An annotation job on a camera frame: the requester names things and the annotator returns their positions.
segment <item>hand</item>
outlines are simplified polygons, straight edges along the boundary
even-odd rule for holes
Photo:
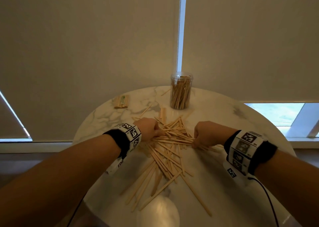
[[[155,136],[163,136],[165,132],[159,128],[157,120],[152,118],[142,118],[140,120],[134,121],[142,133],[142,141],[148,141]]]
[[[211,121],[200,121],[195,126],[192,147],[224,145],[237,130]]]

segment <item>person's left hand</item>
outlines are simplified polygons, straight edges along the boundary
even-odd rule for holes
[[[165,132],[159,128],[157,120],[152,118],[142,118],[140,120],[134,121],[142,134],[142,141],[148,141],[155,136],[163,136]]]

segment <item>clear plastic jar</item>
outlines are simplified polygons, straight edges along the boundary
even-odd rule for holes
[[[186,109],[189,106],[193,75],[187,72],[176,72],[171,75],[170,106],[173,109]]]

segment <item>round table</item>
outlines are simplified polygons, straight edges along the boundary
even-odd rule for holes
[[[185,121],[189,132],[194,131],[197,122],[210,120],[232,128],[261,133],[281,150],[295,156],[281,132],[249,106],[219,93],[192,88],[189,108],[173,110],[169,107],[170,93],[162,96],[168,89],[169,86],[160,86],[128,92],[126,94],[130,96],[130,102],[127,109],[114,109],[113,100],[108,100],[86,117],[76,132],[73,143],[99,136],[121,122],[132,123],[132,116],[138,117],[152,104],[143,117],[158,116],[161,106],[166,107],[167,122],[193,111]],[[208,154],[190,147],[182,150],[185,165],[194,173],[194,177],[188,176],[188,180],[209,207],[212,217],[205,212],[181,177],[177,178],[177,184],[170,184],[152,201],[157,204],[157,210],[153,214],[146,214],[148,206],[142,211],[138,211],[137,207],[131,212],[133,202],[126,205],[125,201],[132,187],[124,194],[120,193],[149,161],[138,150],[127,156],[113,176],[104,173],[90,188],[84,201],[96,216],[111,227],[155,226],[154,223],[150,224],[154,215],[161,221],[173,219],[169,224],[159,223],[158,226],[275,226],[269,201],[261,186],[255,181],[244,189],[237,186],[221,164],[225,159],[225,151],[221,151]],[[166,181],[162,178],[160,186]],[[154,180],[150,181],[138,206],[150,196],[153,182]],[[269,195],[278,221],[285,222],[283,226],[290,226],[287,221],[291,219],[290,214],[270,193]],[[165,208],[168,208],[165,213],[158,211],[159,203],[163,204],[163,201]]]

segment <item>wire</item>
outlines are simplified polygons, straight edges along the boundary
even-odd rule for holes
[[[269,195],[268,195],[268,193],[267,193],[267,190],[266,190],[265,187],[262,185],[262,183],[259,182],[256,178],[250,178],[250,177],[249,177],[248,179],[249,179],[249,180],[255,180],[255,181],[256,181],[257,183],[259,183],[259,184],[262,186],[262,188],[265,190],[265,193],[266,193],[266,195],[267,195],[267,197],[268,197],[268,200],[269,200],[269,203],[270,203],[272,212],[273,212],[274,217],[275,217],[276,225],[277,225],[277,227],[279,227],[278,220],[277,220],[277,215],[276,215],[274,206],[272,205],[272,202],[271,202],[271,200],[270,200],[270,197],[269,197]]]
[[[84,196],[81,198],[81,200],[80,200],[78,206],[75,208],[75,210],[74,210],[74,212],[73,212],[73,215],[72,215],[72,217],[70,218],[69,223],[68,223],[68,225],[67,225],[66,227],[69,227],[69,226],[70,226],[70,224],[71,224],[71,222],[72,222],[72,220],[73,220],[75,214],[77,213],[78,208],[80,207],[80,204],[82,203],[82,201],[83,201],[83,199],[84,199],[84,197],[85,197],[86,194],[87,194],[87,192],[86,192],[86,193],[84,194]]]

